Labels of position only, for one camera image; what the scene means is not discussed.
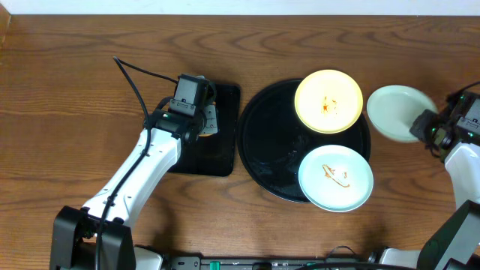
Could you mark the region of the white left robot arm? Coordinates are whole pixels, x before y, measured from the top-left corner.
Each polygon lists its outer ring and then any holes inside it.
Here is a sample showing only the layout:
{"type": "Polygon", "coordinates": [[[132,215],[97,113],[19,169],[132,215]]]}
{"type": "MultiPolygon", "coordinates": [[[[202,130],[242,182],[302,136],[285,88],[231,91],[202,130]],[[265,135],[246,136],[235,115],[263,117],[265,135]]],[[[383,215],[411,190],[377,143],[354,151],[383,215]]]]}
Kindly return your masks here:
{"type": "Polygon", "coordinates": [[[218,132],[216,107],[193,115],[156,109],[145,119],[136,146],[108,183],[80,209],[55,217],[51,269],[160,269],[164,258],[133,243],[132,230],[159,181],[186,143],[218,132]]]}

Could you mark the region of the yellow plate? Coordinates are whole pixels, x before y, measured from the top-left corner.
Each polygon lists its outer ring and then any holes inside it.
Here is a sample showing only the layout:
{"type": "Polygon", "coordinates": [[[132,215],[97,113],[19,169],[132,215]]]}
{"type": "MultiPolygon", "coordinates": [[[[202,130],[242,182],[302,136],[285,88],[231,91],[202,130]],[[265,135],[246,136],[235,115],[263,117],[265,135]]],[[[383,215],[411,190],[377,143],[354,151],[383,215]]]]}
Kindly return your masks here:
{"type": "Polygon", "coordinates": [[[339,70],[319,70],[306,76],[294,95],[295,112],[312,131],[336,134],[350,128],[363,110],[359,84],[339,70]]]}

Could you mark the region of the mint green plate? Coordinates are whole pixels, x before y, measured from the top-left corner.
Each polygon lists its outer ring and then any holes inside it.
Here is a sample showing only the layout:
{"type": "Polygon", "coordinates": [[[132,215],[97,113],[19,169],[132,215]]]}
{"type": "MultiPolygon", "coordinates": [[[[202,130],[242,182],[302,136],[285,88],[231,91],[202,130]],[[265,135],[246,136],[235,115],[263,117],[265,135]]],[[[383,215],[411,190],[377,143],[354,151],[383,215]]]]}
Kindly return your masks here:
{"type": "Polygon", "coordinates": [[[367,100],[367,115],[372,125],[383,136],[399,143],[419,141],[410,128],[425,110],[438,112],[426,94],[405,85],[383,86],[367,100]]]}
{"type": "Polygon", "coordinates": [[[303,158],[298,183],[315,206],[329,212],[350,212],[370,197],[374,174],[357,151],[342,145],[324,145],[303,158]]]}

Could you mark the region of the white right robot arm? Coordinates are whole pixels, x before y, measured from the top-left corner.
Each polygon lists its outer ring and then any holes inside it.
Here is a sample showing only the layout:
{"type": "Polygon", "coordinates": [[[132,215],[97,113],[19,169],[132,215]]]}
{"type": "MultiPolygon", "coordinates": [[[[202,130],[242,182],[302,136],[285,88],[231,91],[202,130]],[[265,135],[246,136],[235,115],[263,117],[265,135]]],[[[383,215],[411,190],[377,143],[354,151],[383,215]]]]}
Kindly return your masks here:
{"type": "Polygon", "coordinates": [[[475,231],[479,228],[479,123],[474,122],[475,128],[465,127],[473,120],[463,109],[439,113],[429,109],[369,109],[367,113],[380,131],[392,130],[382,125],[382,120],[395,128],[406,124],[406,130],[443,162],[456,203],[456,212],[421,250],[386,248],[370,258],[375,263],[411,269],[478,269],[479,261],[472,256],[479,245],[475,231]]]}

